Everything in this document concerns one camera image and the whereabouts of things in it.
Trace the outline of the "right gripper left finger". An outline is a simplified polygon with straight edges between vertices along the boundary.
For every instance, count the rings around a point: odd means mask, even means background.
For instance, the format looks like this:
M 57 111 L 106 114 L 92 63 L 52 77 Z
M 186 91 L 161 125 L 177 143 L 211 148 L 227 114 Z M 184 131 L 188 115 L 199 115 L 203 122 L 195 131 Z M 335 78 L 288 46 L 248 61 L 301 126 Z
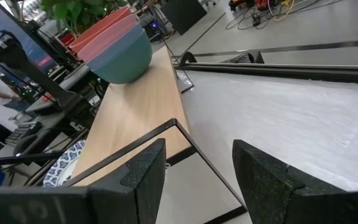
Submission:
M 165 182 L 166 142 L 160 138 L 89 187 L 89 222 L 155 223 Z

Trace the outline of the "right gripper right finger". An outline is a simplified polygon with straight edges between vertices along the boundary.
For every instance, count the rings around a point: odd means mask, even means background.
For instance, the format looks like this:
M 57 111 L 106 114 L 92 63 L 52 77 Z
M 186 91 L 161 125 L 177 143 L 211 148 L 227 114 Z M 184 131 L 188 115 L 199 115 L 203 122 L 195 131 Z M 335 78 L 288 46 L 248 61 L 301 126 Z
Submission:
M 235 139 L 232 161 L 253 223 L 285 223 L 291 195 L 343 193 L 344 190 Z

